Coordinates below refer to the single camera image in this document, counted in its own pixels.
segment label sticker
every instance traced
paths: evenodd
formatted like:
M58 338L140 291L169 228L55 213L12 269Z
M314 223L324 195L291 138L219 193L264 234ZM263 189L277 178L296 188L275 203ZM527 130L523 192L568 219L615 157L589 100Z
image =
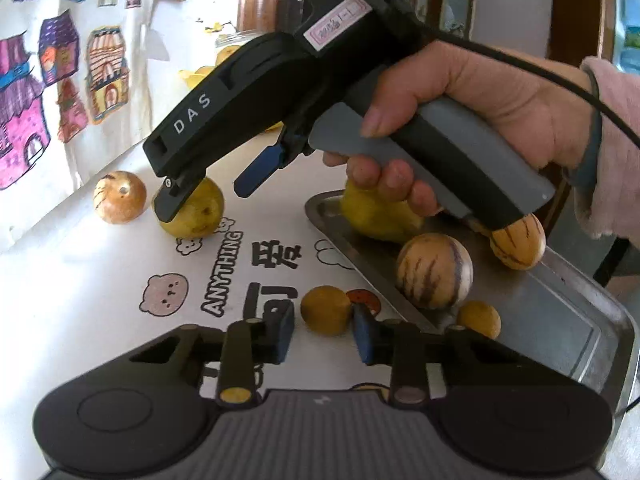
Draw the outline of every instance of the label sticker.
M364 0L344 0L306 31L305 38L314 49L321 50L371 11Z

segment metal tray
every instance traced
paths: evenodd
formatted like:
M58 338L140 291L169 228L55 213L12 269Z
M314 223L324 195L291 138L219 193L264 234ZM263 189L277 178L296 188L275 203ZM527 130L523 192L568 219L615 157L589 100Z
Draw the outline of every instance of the metal tray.
M311 197L311 223L358 269L405 320L439 332L455 312L415 308L395 287L400 246L355 233L340 212L343 191ZM533 269L511 270L492 253L488 240L447 215L425 222L427 232L459 240L474 263L468 299L483 300L500 313L498 341L599 392L622 421L638 368L638 327L606 290L547 248Z

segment gray handle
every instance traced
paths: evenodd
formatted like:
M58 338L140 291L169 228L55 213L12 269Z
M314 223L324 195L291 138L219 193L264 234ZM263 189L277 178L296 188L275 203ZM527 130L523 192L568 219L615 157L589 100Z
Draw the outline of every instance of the gray handle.
M389 137L360 137L361 115L382 69L355 84L345 102L316 121L309 137L312 148L369 155L380 164L405 160L416 178L430 184L441 206L458 218L473 214L491 230L512 224L551 199L555 190L546 178L477 114L446 96L420 106L414 118Z
M343 155L369 155L379 164L390 160L405 160L413 168L417 179L429 184L441 206L457 218L464 218L471 213L458 197L422 167L411 155L393 142L391 137L365 139L360 136L362 117L345 103L338 103L329 108L314 124L309 135L309 145L315 150L341 153Z

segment gray ribbed panel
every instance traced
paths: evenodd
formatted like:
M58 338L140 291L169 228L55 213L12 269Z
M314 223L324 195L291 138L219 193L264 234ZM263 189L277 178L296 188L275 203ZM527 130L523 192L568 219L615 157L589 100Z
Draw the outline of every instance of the gray ribbed panel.
M189 457L145 480L519 480L456 455L426 416L374 391L273 391L223 415ZM47 480L78 480L55 472ZM602 480L585 471L552 480Z

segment cartoon cloud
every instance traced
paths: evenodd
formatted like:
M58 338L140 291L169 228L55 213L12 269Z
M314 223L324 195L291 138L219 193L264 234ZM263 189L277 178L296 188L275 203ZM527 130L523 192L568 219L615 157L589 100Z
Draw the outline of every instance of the cartoon cloud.
M347 259L342 256L329 240L318 240L314 249L316 250L316 258L325 265L339 266L343 269L353 270L353 266Z
M175 250L182 256L194 253L202 248L202 238L176 238Z
M170 316L182 306L188 291L189 283L183 275L156 274L146 282L140 310L152 316Z
M233 218L227 218L223 216L220 219L220 224L218 228L214 231L215 233L226 233L236 224L236 221Z

